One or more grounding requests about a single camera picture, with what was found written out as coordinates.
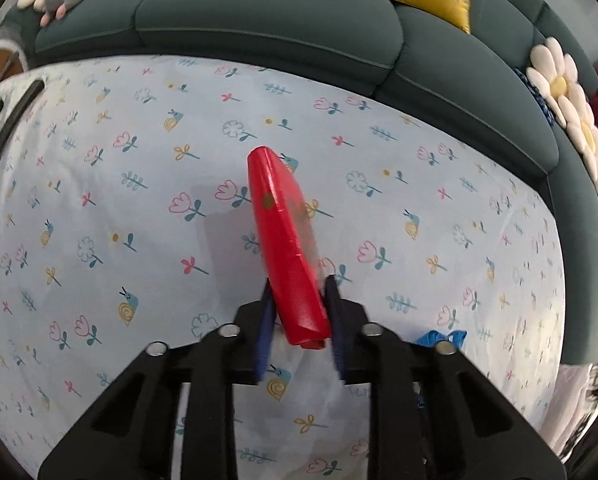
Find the red paper box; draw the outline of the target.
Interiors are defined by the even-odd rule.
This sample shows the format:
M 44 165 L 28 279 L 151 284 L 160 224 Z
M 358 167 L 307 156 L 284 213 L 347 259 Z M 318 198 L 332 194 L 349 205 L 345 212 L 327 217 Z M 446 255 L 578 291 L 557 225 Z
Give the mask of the red paper box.
M 247 165 L 261 254 L 286 339 L 292 346 L 321 350 L 331 326 L 321 299 L 324 279 L 305 198 L 271 148 L 255 148 Z

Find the white trash bag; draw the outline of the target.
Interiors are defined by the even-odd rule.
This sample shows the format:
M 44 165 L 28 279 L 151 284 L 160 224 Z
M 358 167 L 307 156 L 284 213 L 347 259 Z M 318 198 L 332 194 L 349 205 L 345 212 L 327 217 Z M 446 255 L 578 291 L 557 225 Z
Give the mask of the white trash bag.
M 592 364 L 561 364 L 552 400 L 538 434 L 552 451 L 559 455 L 592 404 L 588 387 L 592 378 Z

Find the floral light blue tablecloth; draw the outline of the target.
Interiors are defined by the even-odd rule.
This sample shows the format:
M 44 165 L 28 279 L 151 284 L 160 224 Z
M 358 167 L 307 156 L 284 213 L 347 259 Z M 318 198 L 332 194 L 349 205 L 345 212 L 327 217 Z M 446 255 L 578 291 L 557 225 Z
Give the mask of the floral light blue tablecloth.
M 232 320 L 265 282 L 248 154 L 305 196 L 320 271 L 405 340 L 463 351 L 533 426 L 564 332 L 556 222 L 532 188 L 399 110 L 293 75 L 171 56 L 0 84 L 0 438 L 30 474 L 136 355 Z

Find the teal sectional sofa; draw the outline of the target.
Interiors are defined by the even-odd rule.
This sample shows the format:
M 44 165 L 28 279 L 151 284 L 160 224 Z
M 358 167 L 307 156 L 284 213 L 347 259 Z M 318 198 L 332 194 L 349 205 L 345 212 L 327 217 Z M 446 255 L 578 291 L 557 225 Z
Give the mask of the teal sectional sofa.
M 121 53 L 249 62 L 370 96 L 425 120 L 538 189 L 564 251 L 562 362 L 598 360 L 598 195 L 564 129 L 549 125 L 519 70 L 557 39 L 587 93 L 592 62 L 544 0 L 470 0 L 462 32 L 390 0 L 83 0 L 41 26 L 13 8 L 2 23 L 34 64 Z

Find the blue patterned cloth on sofa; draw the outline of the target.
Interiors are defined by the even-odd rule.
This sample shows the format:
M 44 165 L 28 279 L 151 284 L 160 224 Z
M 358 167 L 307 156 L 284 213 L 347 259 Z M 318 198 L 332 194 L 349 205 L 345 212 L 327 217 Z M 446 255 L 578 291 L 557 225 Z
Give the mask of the blue patterned cloth on sofa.
M 546 122 L 548 122 L 548 124 L 550 126 L 554 125 L 554 123 L 555 123 L 554 112 L 548 106 L 546 99 L 544 99 L 543 96 L 541 96 L 541 93 L 540 93 L 540 91 L 538 91 L 538 88 L 536 88 L 536 85 L 533 82 L 531 82 L 528 79 L 528 77 L 519 68 L 514 68 L 514 72 L 517 75 L 517 77 L 526 86 L 528 91 L 531 93 L 532 98 L 534 99 L 535 103 L 538 104 L 538 108 L 541 110 L 542 114 L 544 115 Z

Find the white daisy pillow right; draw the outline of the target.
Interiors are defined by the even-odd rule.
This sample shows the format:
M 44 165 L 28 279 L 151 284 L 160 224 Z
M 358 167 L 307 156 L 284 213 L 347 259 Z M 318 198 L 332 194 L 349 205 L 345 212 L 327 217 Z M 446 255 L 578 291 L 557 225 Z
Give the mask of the white daisy pillow right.
M 572 84 L 567 93 L 558 99 L 558 104 L 566 120 L 566 133 L 582 156 L 598 195 L 598 128 L 591 105 L 579 84 Z

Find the white daisy pillow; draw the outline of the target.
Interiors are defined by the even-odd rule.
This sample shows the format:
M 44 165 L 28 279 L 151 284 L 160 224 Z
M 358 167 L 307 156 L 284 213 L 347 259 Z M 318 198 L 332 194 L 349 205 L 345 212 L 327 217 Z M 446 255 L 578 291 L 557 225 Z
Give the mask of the white daisy pillow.
M 578 69 L 556 38 L 548 37 L 530 50 L 526 76 L 562 128 L 580 124 L 578 112 L 569 99 L 569 91 L 578 83 Z
M 558 99 L 558 104 L 566 120 L 566 133 L 582 156 L 598 195 L 598 128 L 591 105 L 579 84 L 572 84 L 567 93 Z

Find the white daisy pillow left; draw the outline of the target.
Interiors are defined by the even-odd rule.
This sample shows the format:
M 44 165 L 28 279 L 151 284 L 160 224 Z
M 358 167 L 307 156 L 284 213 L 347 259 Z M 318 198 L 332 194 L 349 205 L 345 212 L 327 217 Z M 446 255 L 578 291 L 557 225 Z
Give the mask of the white daisy pillow left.
M 526 76 L 562 128 L 580 124 L 578 112 L 569 99 L 569 91 L 578 83 L 578 69 L 556 38 L 548 37 L 530 50 Z

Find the black remote control long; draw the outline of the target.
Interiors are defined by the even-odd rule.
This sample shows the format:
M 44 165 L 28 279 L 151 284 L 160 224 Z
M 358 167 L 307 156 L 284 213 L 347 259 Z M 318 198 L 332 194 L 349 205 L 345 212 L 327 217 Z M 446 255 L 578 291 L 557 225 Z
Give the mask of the black remote control long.
M 6 121 L 0 130 L 0 160 L 6 146 L 8 145 L 8 142 L 10 142 L 13 132 L 22 119 L 22 116 L 24 116 L 26 110 L 28 110 L 32 102 L 37 99 L 38 95 L 44 90 L 44 88 L 45 83 L 42 79 L 34 80 L 16 103 L 11 111 L 11 114 L 9 114 L 8 118 L 6 118 Z

